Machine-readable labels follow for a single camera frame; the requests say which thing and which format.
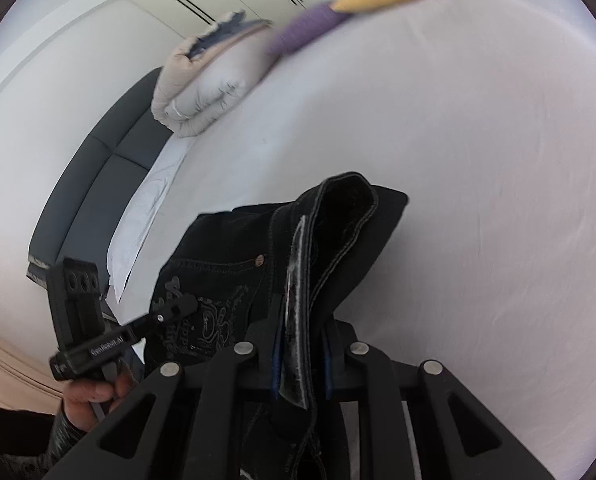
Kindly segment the person's left hand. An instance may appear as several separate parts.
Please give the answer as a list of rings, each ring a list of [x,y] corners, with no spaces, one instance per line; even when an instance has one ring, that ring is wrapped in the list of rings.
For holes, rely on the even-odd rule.
[[[89,432],[98,422],[94,413],[94,404],[110,402],[109,411],[113,411],[134,389],[135,380],[127,367],[122,363],[118,376],[113,384],[79,379],[68,382],[63,391],[63,409],[72,426]]]

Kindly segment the black jacket left forearm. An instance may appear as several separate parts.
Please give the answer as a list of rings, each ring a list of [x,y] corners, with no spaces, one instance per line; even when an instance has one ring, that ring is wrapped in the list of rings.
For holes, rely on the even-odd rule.
[[[0,408],[0,479],[43,479],[86,432],[55,415]]]

